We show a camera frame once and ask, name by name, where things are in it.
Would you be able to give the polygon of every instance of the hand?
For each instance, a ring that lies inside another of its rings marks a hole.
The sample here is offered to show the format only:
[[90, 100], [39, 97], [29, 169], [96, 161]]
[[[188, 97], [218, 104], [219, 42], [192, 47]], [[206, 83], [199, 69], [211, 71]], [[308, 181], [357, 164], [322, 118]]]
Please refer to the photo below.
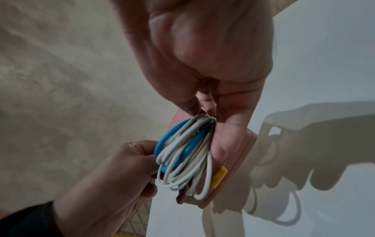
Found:
[[54, 202], [55, 220], [64, 236], [103, 236], [116, 233], [134, 204], [152, 198], [150, 183], [157, 173], [157, 142], [124, 144], [81, 182]]
[[190, 115], [218, 123], [211, 152], [235, 152], [272, 69], [266, 0], [111, 0], [154, 89]]

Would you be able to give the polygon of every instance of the dark sleeve cuff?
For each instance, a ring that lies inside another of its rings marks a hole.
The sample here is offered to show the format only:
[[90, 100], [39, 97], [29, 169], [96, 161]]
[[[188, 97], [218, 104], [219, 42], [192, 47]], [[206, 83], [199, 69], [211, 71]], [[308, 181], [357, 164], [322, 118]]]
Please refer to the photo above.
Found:
[[0, 220], [1, 236], [57, 236], [62, 237], [58, 229], [52, 202], [29, 207]]

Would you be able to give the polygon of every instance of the yellow tag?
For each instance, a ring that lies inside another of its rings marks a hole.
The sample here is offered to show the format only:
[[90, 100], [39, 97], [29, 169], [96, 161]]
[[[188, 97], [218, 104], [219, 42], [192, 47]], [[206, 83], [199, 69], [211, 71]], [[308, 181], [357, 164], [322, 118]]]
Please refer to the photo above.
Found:
[[224, 166], [220, 167], [219, 170], [211, 179], [211, 188], [213, 189], [217, 188], [219, 184], [223, 181], [227, 173], [228, 173], [228, 170]]

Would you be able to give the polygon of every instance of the gray floor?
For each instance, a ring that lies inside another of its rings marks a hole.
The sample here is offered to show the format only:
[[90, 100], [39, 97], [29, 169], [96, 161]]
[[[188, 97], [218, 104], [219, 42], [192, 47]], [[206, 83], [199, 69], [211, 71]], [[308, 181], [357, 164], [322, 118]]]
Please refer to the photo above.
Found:
[[106, 1], [0, 1], [0, 210], [56, 198], [176, 108], [148, 85]]

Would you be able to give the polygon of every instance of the white cable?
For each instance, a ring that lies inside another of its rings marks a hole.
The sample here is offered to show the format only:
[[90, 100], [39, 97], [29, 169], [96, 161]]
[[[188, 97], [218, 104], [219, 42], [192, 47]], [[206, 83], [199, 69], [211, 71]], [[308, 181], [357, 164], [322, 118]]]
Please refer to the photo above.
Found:
[[[156, 158], [156, 163], [160, 165], [157, 172], [157, 181], [161, 187], [171, 188], [174, 191], [185, 189], [186, 195], [193, 195], [197, 200], [202, 200], [207, 196], [212, 176], [210, 145], [214, 126], [211, 126], [205, 137], [198, 142], [185, 160], [175, 169], [174, 167], [181, 154], [202, 126], [212, 122], [216, 122], [214, 117], [206, 114], [198, 114], [191, 118], [164, 144], [162, 151]], [[163, 180], [161, 180], [163, 166], [168, 166], [168, 168], [164, 173]], [[198, 194], [196, 187], [205, 169], [206, 177], [204, 186], [202, 192]]]

